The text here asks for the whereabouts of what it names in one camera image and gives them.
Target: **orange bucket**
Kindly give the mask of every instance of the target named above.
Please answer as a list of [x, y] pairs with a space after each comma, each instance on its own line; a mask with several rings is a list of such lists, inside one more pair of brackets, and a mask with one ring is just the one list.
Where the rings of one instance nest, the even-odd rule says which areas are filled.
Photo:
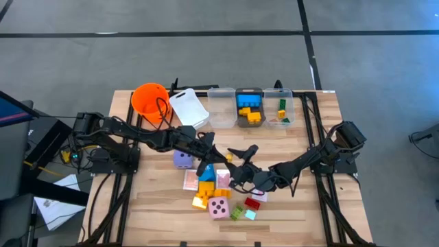
[[158, 98], [164, 99], [164, 101], [159, 99], [158, 105], [160, 106], [161, 112], [165, 116], [168, 116], [171, 112], [169, 95], [165, 87], [157, 83], [147, 83], [138, 87], [132, 94], [131, 105], [140, 115], [154, 124], [159, 124], [162, 121], [162, 117], [157, 107], [156, 100]]

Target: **gray concrete floor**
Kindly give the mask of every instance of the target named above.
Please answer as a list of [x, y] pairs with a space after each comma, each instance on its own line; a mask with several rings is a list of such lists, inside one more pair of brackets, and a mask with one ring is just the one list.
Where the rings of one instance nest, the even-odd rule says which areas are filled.
[[[436, 1], [304, 2], [311, 31], [439, 29]], [[14, 0], [0, 22], [0, 33], [301, 28], [294, 0]], [[357, 164], [374, 241], [437, 246], [439, 163], [407, 136], [439, 122], [439, 38], [313, 36], [312, 41], [322, 88], [337, 91], [344, 118], [368, 138]], [[185, 86], [265, 88], [280, 79], [293, 90], [313, 89], [303, 36], [0, 38], [0, 75], [2, 91], [32, 99], [52, 115], [107, 113], [115, 89], [170, 85], [176, 77]], [[428, 141], [422, 147], [439, 156]], [[78, 180], [87, 178], [82, 174]], [[39, 246], [74, 244], [82, 217], [52, 233], [41, 229]]]

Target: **yellow lego brick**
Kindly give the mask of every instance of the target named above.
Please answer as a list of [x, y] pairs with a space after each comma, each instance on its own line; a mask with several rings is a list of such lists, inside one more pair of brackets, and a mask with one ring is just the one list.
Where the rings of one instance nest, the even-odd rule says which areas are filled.
[[260, 112], [248, 113], [247, 120], [249, 124], [259, 123], [261, 121], [261, 113]]
[[285, 117], [285, 110], [279, 110], [279, 111], [277, 112], [277, 116], [278, 116], [278, 118], [280, 118], [280, 119], [284, 118], [284, 117]]
[[232, 161], [233, 161], [233, 154], [230, 154], [230, 153], [227, 154], [226, 158], [227, 158], [227, 162], [232, 163]]
[[207, 204], [209, 203], [208, 200], [201, 199], [199, 197], [194, 197], [192, 201], [192, 206], [196, 209], [207, 209]]
[[244, 108], [242, 108], [242, 109], [239, 109], [239, 110], [238, 110], [238, 113], [239, 113], [240, 115], [247, 116], [248, 113], [251, 113], [251, 112], [250, 112], [250, 107], [244, 107]]
[[198, 192], [204, 193], [204, 191], [214, 191], [215, 182], [200, 182], [198, 184]]
[[220, 196], [226, 196], [227, 198], [230, 198], [231, 192], [228, 189], [216, 189], [215, 192], [213, 192], [214, 197], [220, 197]]

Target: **purple dice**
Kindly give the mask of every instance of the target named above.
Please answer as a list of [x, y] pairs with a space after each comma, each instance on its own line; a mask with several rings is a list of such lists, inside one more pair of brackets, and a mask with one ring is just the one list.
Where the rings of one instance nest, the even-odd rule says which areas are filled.
[[193, 157], [190, 154], [174, 151], [174, 165], [178, 169], [190, 169], [193, 165]]

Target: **monitor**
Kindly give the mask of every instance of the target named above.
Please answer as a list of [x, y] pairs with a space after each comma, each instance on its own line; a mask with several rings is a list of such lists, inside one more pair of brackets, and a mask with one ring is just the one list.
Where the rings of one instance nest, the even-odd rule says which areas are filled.
[[31, 121], [40, 115], [4, 92], [0, 91], [0, 127]]

